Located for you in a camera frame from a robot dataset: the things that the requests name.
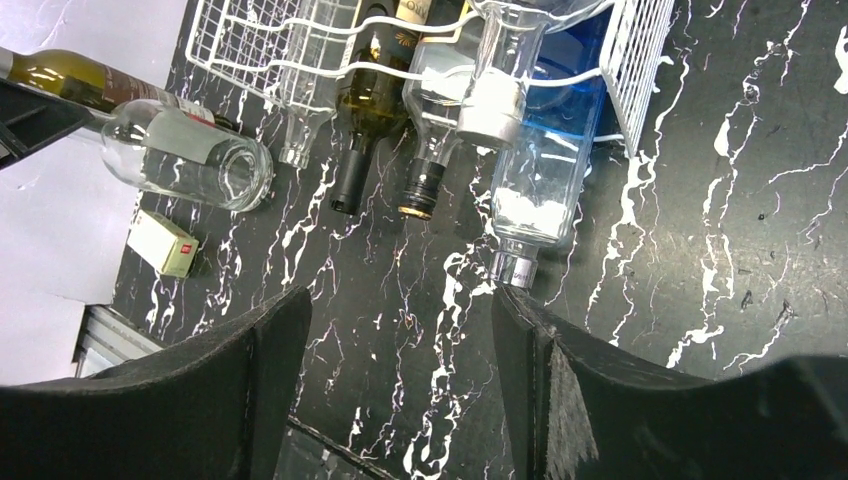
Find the yellow label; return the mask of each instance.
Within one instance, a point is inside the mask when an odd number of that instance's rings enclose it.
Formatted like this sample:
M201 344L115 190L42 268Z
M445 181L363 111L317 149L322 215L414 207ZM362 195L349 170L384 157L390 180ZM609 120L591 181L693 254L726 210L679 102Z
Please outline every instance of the yellow label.
M471 11L471 5L468 2L465 2L462 5L462 11L459 12L459 20L465 18L468 15L468 12ZM445 36L445 35L430 35L428 37L424 37L421 39L424 43L456 43L459 41L459 36L462 35L462 27L457 28L453 31L453 35Z
M424 25L427 23L429 13L430 0L400 0L395 18L416 25Z

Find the white wall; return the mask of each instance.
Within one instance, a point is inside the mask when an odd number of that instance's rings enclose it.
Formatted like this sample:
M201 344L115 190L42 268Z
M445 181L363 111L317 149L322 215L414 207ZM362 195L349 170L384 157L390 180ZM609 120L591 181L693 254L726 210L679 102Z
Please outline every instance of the white wall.
M185 6L186 0L0 0L0 45L20 53L74 50L164 86ZM21 302L9 301L16 290L32 292L41 302L63 297L55 303L65 311L77 311L81 303L111 302L136 196L106 170L94 145L72 138L0 171L0 289L5 291L0 337L24 331L18 322L50 328L54 320L68 321L69 315L42 319L50 311L43 305L22 310ZM78 315L70 317L78 328ZM35 334L31 324L27 328ZM75 339L56 347L67 352L68 363ZM45 380L55 371L44 368L14 381ZM0 384L6 383L2 372Z

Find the marble surface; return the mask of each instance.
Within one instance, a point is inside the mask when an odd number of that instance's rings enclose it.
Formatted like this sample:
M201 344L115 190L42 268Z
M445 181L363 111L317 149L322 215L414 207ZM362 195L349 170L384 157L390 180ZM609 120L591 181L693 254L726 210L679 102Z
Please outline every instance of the marble surface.
M574 246L543 254L532 295L620 348L707 378L845 354L846 25L844 0L679 0L640 154L596 148ZM278 150L281 112L186 66L186 28L169 89ZM202 249L187 280L127 251L114 307L176 342L307 285L298 421L389 476L507 478L509 386L485 278L494 157L455 152L433 220L404 220L408 129L380 146L362 214L348 218L325 202L342 128L326 128L307 170L279 166L256 212L145 194L142 208Z

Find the dark green wine bottle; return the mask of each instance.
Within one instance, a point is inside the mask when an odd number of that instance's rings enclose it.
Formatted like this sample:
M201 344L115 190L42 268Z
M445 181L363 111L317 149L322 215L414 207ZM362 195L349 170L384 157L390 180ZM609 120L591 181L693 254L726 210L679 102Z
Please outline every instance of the dark green wine bottle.
M361 0L356 25L374 16L393 16L409 23L427 21L430 0ZM407 71L419 34L394 25L375 24L360 32L342 61L379 63ZM356 215L377 143L407 119L404 79L374 70L356 69L339 82L336 108L348 122L350 148L340 162L330 194L330 208Z

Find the black bottle cap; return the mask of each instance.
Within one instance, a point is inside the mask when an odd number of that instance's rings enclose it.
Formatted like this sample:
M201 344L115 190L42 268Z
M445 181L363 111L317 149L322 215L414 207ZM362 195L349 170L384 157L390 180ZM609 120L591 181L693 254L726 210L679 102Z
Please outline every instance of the black bottle cap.
M365 189L370 168L370 155L348 150L330 193L330 208L348 215L356 215L359 212L359 204L362 203L362 191Z
M413 160L398 211L421 220L430 220L439 198L444 173L444 165L420 158Z

